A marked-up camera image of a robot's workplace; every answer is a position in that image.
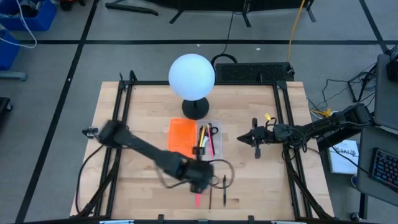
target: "pen holder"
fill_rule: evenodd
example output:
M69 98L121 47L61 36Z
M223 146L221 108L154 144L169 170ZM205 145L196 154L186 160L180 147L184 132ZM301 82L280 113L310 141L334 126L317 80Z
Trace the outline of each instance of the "pen holder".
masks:
M223 158L223 137L222 137L222 123L218 120L210 120L210 119L201 119L197 120L197 134L200 134L200 127L205 127L207 124L210 123L213 127L218 128L218 132L212 135L213 138L213 147L215 149L215 155L209 153L211 150L211 146L209 142L205 144L205 153L202 155L201 159L204 161L210 161L213 159L222 159Z
M197 155L199 151L199 155L204 155L205 154L205 148L204 147L198 147L198 146L193 146L192 147L192 154L195 156Z

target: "black lamp stand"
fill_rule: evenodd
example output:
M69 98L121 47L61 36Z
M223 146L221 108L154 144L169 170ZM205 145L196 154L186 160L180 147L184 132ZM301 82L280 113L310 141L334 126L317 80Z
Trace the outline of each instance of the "black lamp stand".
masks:
M195 101L184 100L182 102L182 111L188 119L202 119L209 112L209 101L205 97Z

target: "wire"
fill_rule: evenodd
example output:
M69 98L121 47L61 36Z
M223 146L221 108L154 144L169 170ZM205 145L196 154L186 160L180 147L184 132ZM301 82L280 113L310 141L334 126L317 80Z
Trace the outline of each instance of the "wire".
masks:
M297 16L296 16L296 20L294 21L293 28L292 28L292 31L291 31L291 33L290 33L289 49L287 50L287 59L286 59L286 62L289 62L289 61L290 61L290 50L291 50L291 48L292 48L293 34L294 34L294 30L296 29L297 22L299 21L299 17L300 17L301 11L302 11L302 9L303 9L304 2L305 2L305 0L303 0L303 1L301 2L300 9L298 10L298 13L297 13Z
M232 28L232 21L233 21L233 19L234 19L234 12L232 12L231 22L229 22L228 35L227 35L227 38L226 38L227 42L226 42L226 44L225 44L224 51L223 51L223 53L221 53L221 54L224 54L224 53L225 53L226 48L227 48L227 46L228 46L229 35L230 35L230 33L231 33L231 28Z
M214 68L214 70L216 70L216 68L215 68L215 62L216 62L216 60L217 60L219 57L228 57L228 58L231 59L234 63L237 63L237 62L238 62L238 60L236 60L236 58L235 58L234 56L229 55L229 54L225 54L226 48L227 48L227 46L228 46L229 35L230 35L230 33L231 33L231 28L232 28L232 21L233 21L233 19L234 19L234 12L232 12L231 22L229 23L228 36L227 36L227 38L226 38L227 41L226 41L226 44L225 44L224 51L223 51L223 53L218 54L218 55L214 56L213 59L211 59L211 62L210 62L210 63L211 63L211 66Z
M371 99L371 101L366 105L366 107L368 107L371 103L372 103L372 101L374 100L374 97L375 97L376 95L374 95L373 97L372 97L372 99Z
M288 126L288 129L287 129L286 131L289 131L289 129L298 132L298 133L301 134L301 136L302 136L302 140L301 140L301 141L293 142L293 144L290 145L290 148L287 149L287 150L289 150L289 149L291 149L291 147L292 147L293 150L294 150L294 155L293 155L293 157L290 157L290 158L289 158L289 161L291 161L291 160L293 160L293 159L296 157L297 151L300 150L297 146L301 145L301 147L302 147L302 149L303 149L303 152L304 152L304 153L307 152L307 141L308 141L308 140L307 140L307 134L310 132L310 130L311 130L312 128L309 128L309 129L305 132L305 134L303 134L303 132L301 132L300 130L298 130L298 129L296 129L296 128L293 128L293 127L291 127L291 126ZM282 156L282 159L283 159L284 161L286 161L286 158L285 158L285 156L284 156L285 151L286 151L286 149L284 149L284 150L282 151L282 155L281 155L281 156Z
M33 49L33 48L35 48L35 47L37 46L37 40L36 40L35 36L32 34L32 31L30 31L30 29L28 28L26 22L25 22L24 15L22 14L22 8L21 8L21 4L19 3L19 0L16 0L16 1L17 1L18 8L19 8L19 14L21 15L20 20L21 20L21 22L22 22L22 25L24 25L24 27L27 29L27 31L29 32L29 34L32 36L32 38L33 38L34 41L35 41L35 44L34 44L33 46L28 46L28 45L23 45L23 44L16 44L16 43L10 42L10 41L8 41L8 40L4 40L4 39L1 38L1 37L0 37L0 40L6 42L6 43L8 43L8 44L12 44L12 45L20 46L20 47L26 47L26 48L28 48L28 49Z
M155 164L155 170L156 170L156 174L157 174L157 176L158 176L158 178L159 178L159 180L160 180L160 183L161 183L165 188L167 188L167 189L172 189L172 188L174 188L174 187L176 187L176 186L179 186L179 185L188 183L188 182L190 181L190 180L187 179L187 180L180 181L180 182L178 182L178 183L176 183L176 184L173 184L173 185L167 185L167 184L166 184L166 181L165 181L164 178L163 178L163 175L162 175L162 173L161 173L159 167L158 167L156 164Z
M79 188L80 188L80 177L81 177L81 172L83 171L83 168L85 167L86 163L88 162L89 159L91 159L95 154L97 154L97 152L99 152L102 147L104 147L104 145L101 145L99 148L97 148L93 153L91 153L87 159L83 162L83 164L80 167L79 170L79 175L77 177L77 185L76 185L76 195L75 195L75 208L77 213L80 213L79 210L79 204L78 204L78 198L79 198Z
M231 169L231 180L229 181L229 183L228 183L227 185L225 185L225 187L223 187L223 186L222 186L222 187L217 186L221 181L220 181L220 178L217 177L216 175L215 175L215 177L218 179L217 184L213 184L213 183L210 184L212 187L217 188L217 189L227 189L228 187L230 187L230 186L232 185L232 183L234 182L234 179L235 179L235 170L234 170L234 167L232 166L232 164L231 164L230 162L228 162L228 161L226 161L226 160L224 160L224 159L213 159L213 160L208 161L208 163L212 163L212 162L224 162L224 163L226 163L226 164L229 166L229 168Z
M371 96L373 96L373 95L375 95L375 92L374 92L374 93L371 93L369 96L367 96L367 97L365 97L364 99L362 99L361 101L357 102L357 104L358 104L358 103L362 103L363 101L365 101L366 99L368 99L369 97L371 97Z
M375 65L375 64L376 64L376 63L373 63L373 64L369 65L369 66L366 67L364 70L360 71L360 73L359 73L358 75L356 75L355 77L351 78L350 80L348 80L348 81L346 81L346 80L339 80L339 82L347 82L347 84L353 83L352 86L354 86L355 84L361 83L362 80L359 79L360 76L363 75L363 72L364 72L365 70L367 70L368 68L372 67L372 66ZM327 81L326 81L326 85L325 85L325 87L324 87L324 90L326 89L327 86L328 86L328 83L327 83ZM338 93L334 94L333 96L329 97L328 99L326 99L326 100L320 102L319 104L317 104L317 105L315 105L313 108L311 108L311 110L313 110L314 108L317 108L317 106L321 105L322 103L325 103L325 104L326 104L326 106L323 106L323 107L327 107L327 106L328 106L328 103L327 103L327 102L328 102L329 100L331 100L331 99L333 99L334 97L336 97L336 96L342 94L342 93L343 93L345 90L347 90L348 88L349 88L349 87L346 87L346 88L342 89L340 92L338 92Z
M215 177L215 179L217 180L217 182L216 182L216 183L213 183L213 181L211 181L209 184L210 184L212 187L215 187L215 188L217 188L217 189L227 189L229 186L232 185L232 183L234 182L234 179L235 179L235 170L234 170L234 167L232 166L232 164L231 164L230 162L228 162L228 161L226 161L226 160L224 160L224 159L213 159L213 160L208 161L208 163L212 163L212 162L225 162L225 163L229 166L229 168L231 169L231 180L230 180L229 184L226 185L225 187L219 187L219 186L217 186L217 185L220 183L220 178L217 177L216 175L214 175L214 177ZM157 176L158 176L158 178L159 178L159 180L160 180L160 183L161 183L165 188L167 188L167 189L172 189L172 188L174 188L174 187L177 187L177 186L182 185L182 184L185 184L185 183L189 183L189 182L191 181L190 179L187 179L187 180L180 181L180 182L178 182L178 183L176 183L176 184L173 184L173 185L167 185L167 184L166 184L166 181L165 181L164 178L163 178L163 175L162 175L162 173L161 173L159 167L158 167L156 164L155 164L155 170L156 170L156 174L157 174Z
M348 160L348 162L352 163L352 165L356 166L358 169L360 169L361 171L363 171L365 174L368 174L368 175L369 175L369 173L368 173L366 170L364 170L362 167L360 167L359 165L357 165L355 162L353 162L353 161L352 161L351 159L349 159L348 157L342 155L334 146L332 146L328 138L326 138L326 137L324 137L324 136L321 136L321 137L324 138L324 140L326 140L326 142L328 142L328 144L331 146L331 148L332 148L337 154L339 154L341 157L343 157L343 158L345 158L346 160Z
M313 105L313 107L314 107L317 111L320 111L320 110L317 108L317 106L315 105L315 103L313 103L308 97L306 97L306 99L307 99L307 101L309 101L309 102Z
M320 153L319 153L319 151L318 150L316 150L316 149L313 149L313 148L311 148L311 147L307 147L309 150L311 150L311 151L313 151L313 152L316 152L317 154L319 154L319 155L321 155Z

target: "white cable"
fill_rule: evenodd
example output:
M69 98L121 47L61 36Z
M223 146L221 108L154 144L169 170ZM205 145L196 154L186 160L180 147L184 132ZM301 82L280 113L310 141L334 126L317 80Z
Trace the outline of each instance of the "white cable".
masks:
M323 118L319 117L317 114L315 114L312 110L310 110L310 113L311 113L314 117L316 117L316 118L318 118L318 119L323 119Z
M21 22L22 22L22 25L24 25L24 27L28 30L28 32L30 33L30 35L31 35L32 38L34 39L35 44L34 44L33 46L28 46L28 45L23 45L23 44L16 44L16 43L12 43L12 42L10 42L10 41L8 41L8 40L4 40L4 39L1 38L1 37L0 37L0 40L6 42L6 43L8 43L8 44L12 44L12 45L20 46L20 47L26 47L26 48L29 48L29 49L33 49L33 48L35 48L35 47L37 46L37 40L36 40L35 36L33 35L32 31L30 31L30 29L28 28L26 22L25 22L24 16L22 15L21 4L19 4L19 1L18 1L18 0L16 0L16 1L17 1L17 4L18 4L18 7L19 7L19 14L21 15Z

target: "black cable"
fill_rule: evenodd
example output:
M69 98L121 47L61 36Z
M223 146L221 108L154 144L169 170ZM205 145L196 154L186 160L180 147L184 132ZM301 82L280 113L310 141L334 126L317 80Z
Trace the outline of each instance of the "black cable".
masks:
M219 57L228 57L228 58L231 59L234 63L237 63L237 62L238 62L238 60L236 60L236 58L235 58L234 56L229 55L229 54L225 54L226 48L227 48L227 46L228 46L229 35L230 35L230 33L231 33L231 28L232 28L232 21L233 21L233 19L234 19L234 12L232 12L231 22L229 23L228 36L227 36L227 38L226 38L227 41L226 41L226 44L225 44L224 51L223 51L221 54L218 54L218 55L214 56L213 59L211 59L211 62L210 62L210 63L211 63L211 66L213 66L214 69L216 69L216 68L215 68L215 62L216 62L216 60L217 60Z
M296 142L296 143L293 142L292 144L290 144L290 146L293 147L293 151L294 151L293 157L291 157L291 158L289 159L289 162L290 162L290 161L292 161L292 160L296 157L297 151L300 150L300 148L297 147L298 145L301 145L301 148L303 149L303 152L304 152L304 153L307 152L307 141L308 141L308 140L307 140L307 134L308 134L308 132L309 132L312 128L308 129L307 132L305 132L305 134L303 134L300 130L295 129L295 128L293 128L293 127L288 127L288 129L289 129L289 128L290 128L291 130L294 130L294 131L298 132L298 133L301 134L301 136L302 136L302 140L301 140L301 141L298 141L298 142ZM285 150L286 150L286 149L282 150L282 155L281 155L281 156L282 156L282 159L283 159L284 161L286 161L286 158L285 158L285 156L284 156Z
M228 187L230 187L232 185L232 183L234 182L234 179L235 179L234 167L232 166L232 164L230 162L228 162L224 159L213 159L213 160L208 161L208 163L212 163L212 162L225 162L231 169L231 180L229 181L229 183L227 185L225 185L225 187L217 186L220 183L220 181L218 181L217 184L213 184L213 183L210 184L212 187L217 188L217 189L221 189L221 190L227 189Z
M369 97L371 97L371 96L373 96L375 94L376 94L376 92L371 93L369 96L367 96L364 99L362 99L361 101L357 102L357 104L363 102L364 100L368 99Z
M319 151L316 150L316 149L313 149L313 148L311 148L311 147L307 147L307 149L309 149L309 150L311 150L311 151L313 151L313 152L316 152L317 154L321 155L321 154L319 153Z
M306 97L307 98L307 100L313 105L313 108L315 108L317 111L320 111L319 109L318 109L318 107L315 105L315 103L313 103L311 100L310 100L310 98L308 98L308 97Z
M371 101L366 105L366 107L368 107L371 103L372 103L372 101L374 100L374 97L375 97L376 95L374 95L373 96L373 98L371 99Z
M221 54L224 54L224 53L225 53L226 48L227 48L227 46L228 46L229 35L230 35L230 33L231 33L231 28L232 28L232 21L233 21L233 19L234 19L234 13L235 13L235 12L232 12L231 22L229 22L228 35L227 35L227 37L226 37L226 40L227 40L227 41L226 41L226 44L225 44L224 51L223 51L223 53L221 53Z
M346 82L347 84L353 83L351 86L354 86L355 84L358 84L358 83L361 83L361 82L362 82L362 80L360 79L360 77L364 75L363 72L364 72L365 70L367 70L368 68L372 67L372 66L375 65L375 64L376 64L376 63L373 63L373 64L369 65L369 66L366 67L364 70L360 71L360 73L359 73L358 75L356 75L355 77L351 78L351 79L348 80L348 81L347 81L347 80L333 80L333 79L329 79L329 78L326 79L326 85L325 85L325 87L324 87L323 90L322 90L323 101L320 102L319 104L317 104L316 106L314 106L313 108L311 108L311 110L313 110L314 108L317 108L317 106L321 105L322 103L325 104L325 106L322 106L322 108L327 107L327 106L329 105L327 101L329 101L329 100L331 100L332 98L334 98L334 97L336 97L336 96L342 94L345 90L347 90L347 89L349 88L349 87L346 87L346 88L342 89L340 92L338 92L337 94L334 94L332 97L329 97L329 98L326 100L326 99L325 99L324 91L325 91L325 89L326 89L327 86L328 86L328 80L330 80L331 82ZM353 80L355 80L356 78L358 78L359 81L358 81L358 82L353 82Z
M268 124L270 121L272 121L272 120L274 120L274 124ZM266 129L268 128L268 126L274 126L275 124L276 124L276 118L271 118L270 120L268 120L267 122L266 122Z
M97 148L93 153L91 153L87 159L83 162L83 164L80 167L79 170L79 175L77 177L77 185L76 185L76 195L75 195L75 208L77 213L80 213L79 210L79 204L78 204L78 197L79 197L79 188L80 188L80 177L81 177L81 172L83 171L83 168L85 167L86 163L88 162L89 159L91 159L95 154L97 154L97 152L99 152L102 147L104 147L104 145L101 145L99 148Z
M169 186L169 185L166 184L166 181L164 180L163 175L162 175L159 167L156 164L155 164L155 170L156 170L156 174L157 174L157 176L158 176L158 178L160 180L160 183L167 189L172 189L172 188L174 188L176 186L188 183L190 181L190 180L187 179L187 180L183 180L183 181L180 181L180 182L178 182L176 184L173 184L173 185Z
M348 160L348 162L352 163L352 165L356 166L358 169L360 169L361 171L363 171L365 174L369 175L369 172L364 170L362 167L360 167L359 165L355 164L355 162L353 162L351 159L349 159L348 157L342 155L334 146L331 145L330 141L328 138L321 136L322 138L324 138L324 140L326 140L326 142L328 142L328 144L330 145L330 147L337 153L339 154L341 157L345 158L346 160Z

